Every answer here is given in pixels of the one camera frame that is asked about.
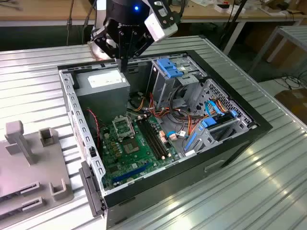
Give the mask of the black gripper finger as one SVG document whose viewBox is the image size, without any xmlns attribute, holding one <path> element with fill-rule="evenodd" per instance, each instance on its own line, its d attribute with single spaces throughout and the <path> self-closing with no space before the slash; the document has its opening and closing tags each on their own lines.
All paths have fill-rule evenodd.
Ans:
<svg viewBox="0 0 307 230">
<path fill-rule="evenodd" d="M 124 58 L 124 71 L 127 70 L 128 60 L 140 56 L 154 42 L 148 30 L 143 32 L 132 31 L 130 42 Z"/>
<path fill-rule="evenodd" d="M 106 28 L 95 29 L 92 35 L 92 53 L 97 60 L 113 58 L 118 64 L 120 72 L 125 71 L 125 58 L 120 56 L 120 47 L 107 33 Z"/>
</svg>

